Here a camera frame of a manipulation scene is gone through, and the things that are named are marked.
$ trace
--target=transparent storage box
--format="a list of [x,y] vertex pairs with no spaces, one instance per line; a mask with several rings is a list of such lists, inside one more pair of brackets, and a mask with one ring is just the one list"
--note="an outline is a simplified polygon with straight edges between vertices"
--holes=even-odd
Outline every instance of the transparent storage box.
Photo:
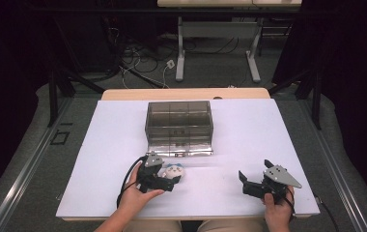
[[213,133],[210,102],[150,102],[145,133],[149,153],[165,157],[209,156]]

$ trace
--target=white tabletop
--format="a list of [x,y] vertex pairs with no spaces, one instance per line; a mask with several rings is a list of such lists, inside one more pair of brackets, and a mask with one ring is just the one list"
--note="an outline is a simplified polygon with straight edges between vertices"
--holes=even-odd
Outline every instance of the white tabletop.
[[[148,101],[99,101],[57,217],[103,219],[114,212],[128,169],[147,152],[147,107]],[[296,188],[298,217],[320,213],[274,100],[212,100],[211,109],[213,155],[166,159],[181,163],[185,176],[137,218],[262,218],[261,200],[242,193],[238,171],[260,183],[264,160],[287,168],[302,184]]]
[[159,7],[299,7],[302,0],[157,0]]

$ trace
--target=white table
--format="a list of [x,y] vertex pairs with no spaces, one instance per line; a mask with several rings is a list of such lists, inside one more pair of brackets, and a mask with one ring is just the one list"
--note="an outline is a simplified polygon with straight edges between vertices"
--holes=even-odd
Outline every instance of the white table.
[[[262,218],[265,208],[261,200],[242,193],[238,171],[249,181],[259,183],[266,169],[264,159],[287,168],[302,184],[302,188],[296,188],[296,215],[305,218],[319,214],[275,101],[248,99],[253,96],[245,93],[253,89],[240,91],[243,93],[239,95],[241,99],[211,100],[210,97],[214,96],[230,96],[236,90],[215,89],[214,94],[209,90],[177,91],[192,96],[191,101],[194,93],[205,92],[199,100],[211,101],[213,155],[165,159],[165,164],[181,163],[186,174],[172,192],[165,192],[152,200],[137,218]],[[260,91],[257,95],[260,98],[262,91],[256,90]],[[155,94],[158,97],[151,101],[157,102],[165,100],[174,90],[148,91],[149,96],[154,92],[166,94]],[[127,90],[116,91],[103,99],[124,92]],[[132,92],[148,93],[146,90]],[[109,217],[116,209],[117,196],[129,167],[147,152],[144,128],[149,101],[119,99],[99,101],[60,202],[58,218]],[[171,99],[181,101],[182,97]]]
[[[158,0],[166,8],[298,8],[301,0]],[[184,37],[254,38],[251,50],[246,51],[247,64],[254,82],[260,82],[255,54],[263,27],[263,19],[256,22],[183,22],[178,17],[178,63],[176,80],[184,80]]]

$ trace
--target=desk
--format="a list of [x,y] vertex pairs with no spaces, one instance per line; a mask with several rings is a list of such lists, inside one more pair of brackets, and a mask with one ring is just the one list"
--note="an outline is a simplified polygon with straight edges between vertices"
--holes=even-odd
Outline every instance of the desk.
[[238,170],[249,181],[260,182],[266,169],[264,159],[288,168],[303,185],[296,189],[298,217],[319,213],[277,105],[265,89],[155,89],[108,90],[103,94],[60,202],[58,218],[105,219],[116,209],[127,170],[147,152],[144,128],[149,101],[142,100],[146,97],[151,101],[210,100],[214,153],[164,159],[165,164],[180,162],[185,176],[172,192],[149,202],[137,218],[262,218],[262,202],[241,192]]
[[[301,0],[158,0],[166,8],[296,8]],[[260,82],[255,54],[263,27],[263,19],[256,22],[183,22],[178,17],[178,62],[176,80],[184,80],[184,37],[254,38],[251,50],[246,51],[247,64],[254,82]]]

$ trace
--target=human arm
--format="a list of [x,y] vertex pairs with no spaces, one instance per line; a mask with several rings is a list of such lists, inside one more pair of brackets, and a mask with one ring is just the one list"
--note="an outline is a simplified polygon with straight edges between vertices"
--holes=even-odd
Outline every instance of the human arm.
[[[295,191],[293,187],[288,186],[286,198],[294,204]],[[264,204],[266,205],[265,220],[270,232],[290,232],[289,220],[292,215],[291,206],[285,201],[281,200],[279,204],[274,204],[273,195],[271,193],[265,194]]]
[[142,193],[136,188],[136,176],[141,163],[137,164],[131,172],[127,189],[123,193],[118,209],[96,230],[96,232],[112,231],[122,232],[127,224],[144,208],[154,197],[164,193],[157,189]]

